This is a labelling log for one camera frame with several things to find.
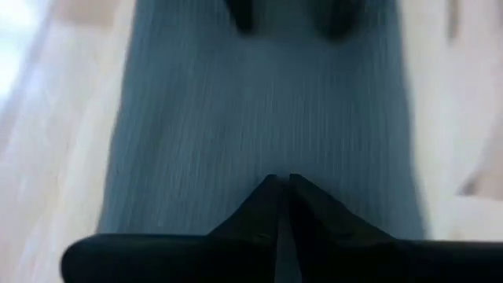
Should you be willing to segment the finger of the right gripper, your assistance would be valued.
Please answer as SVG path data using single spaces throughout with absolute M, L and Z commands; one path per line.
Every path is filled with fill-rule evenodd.
M 327 39 L 343 39 L 358 25 L 361 0 L 317 0 L 314 3 L 314 24 Z
M 252 0 L 227 0 L 227 9 L 237 30 L 241 34 L 251 34 L 254 27 Z

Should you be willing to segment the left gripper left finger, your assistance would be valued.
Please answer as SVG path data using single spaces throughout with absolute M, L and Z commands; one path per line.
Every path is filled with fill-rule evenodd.
M 203 236 L 102 233 L 69 246 L 66 282 L 272 282 L 280 180 L 267 176 L 225 221 Z

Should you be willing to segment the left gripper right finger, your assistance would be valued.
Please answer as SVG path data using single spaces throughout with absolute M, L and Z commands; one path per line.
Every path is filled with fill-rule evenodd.
M 500 242 L 392 237 L 302 175 L 291 175 L 290 225 L 305 282 L 500 282 Z

